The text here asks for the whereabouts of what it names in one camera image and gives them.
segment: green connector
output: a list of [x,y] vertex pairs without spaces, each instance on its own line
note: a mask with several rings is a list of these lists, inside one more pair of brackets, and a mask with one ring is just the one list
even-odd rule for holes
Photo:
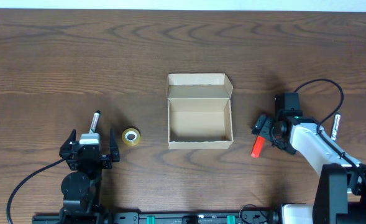
[[235,224],[235,215],[227,216],[227,224]]
[[147,224],[155,224],[155,217],[147,217]]

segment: black bracket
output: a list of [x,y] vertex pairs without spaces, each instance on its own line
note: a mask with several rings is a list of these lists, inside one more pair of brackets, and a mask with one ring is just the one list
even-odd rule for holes
[[181,224],[198,224],[198,217],[197,216],[183,217]]
[[259,135],[266,140],[273,142],[271,136],[272,126],[274,125],[274,119],[265,114],[260,115],[254,128],[252,129],[252,134]]
[[92,160],[93,164],[99,164],[101,169],[111,169],[113,162],[119,162],[121,160],[118,150],[118,145],[116,144],[116,139],[114,136],[114,131],[110,129],[109,131],[109,152],[108,155],[100,155],[99,146],[85,146],[79,144],[76,141],[76,130],[72,130],[68,139],[60,147],[59,155],[62,158],[70,155],[66,159],[66,163],[71,170],[78,170],[80,164]]
[[[359,167],[366,177],[366,165]],[[360,202],[348,202],[347,189],[361,195]],[[366,223],[366,186],[351,167],[323,165],[314,201],[313,223]]]

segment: white wall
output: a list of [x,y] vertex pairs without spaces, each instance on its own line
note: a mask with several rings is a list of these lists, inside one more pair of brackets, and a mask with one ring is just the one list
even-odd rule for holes
[[366,12],[366,0],[0,0],[0,8]]

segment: dark wooden surface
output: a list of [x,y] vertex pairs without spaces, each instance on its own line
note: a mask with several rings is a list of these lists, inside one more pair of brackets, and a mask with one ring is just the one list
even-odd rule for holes
[[[175,72],[225,72],[234,85],[228,150],[167,149],[165,80]],[[103,204],[142,211],[237,210],[243,204],[312,203],[318,177],[301,157],[268,146],[250,157],[251,125],[273,113],[273,95],[314,78],[345,91],[337,142],[366,163],[366,14],[0,10],[0,223],[28,174],[59,159],[75,128],[101,110],[103,148],[137,126],[142,142],[119,141],[121,162],[104,172]],[[301,90],[318,119],[337,90]],[[325,127],[329,130],[331,121]],[[57,213],[61,164],[34,177],[12,204],[15,223]]]

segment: red object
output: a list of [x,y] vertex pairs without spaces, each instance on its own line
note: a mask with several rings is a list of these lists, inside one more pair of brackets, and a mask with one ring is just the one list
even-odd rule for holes
[[265,138],[263,138],[261,136],[257,136],[255,144],[253,145],[252,153],[250,153],[250,155],[253,158],[258,158],[258,156],[260,155],[262,148],[263,148],[264,141],[265,141]]

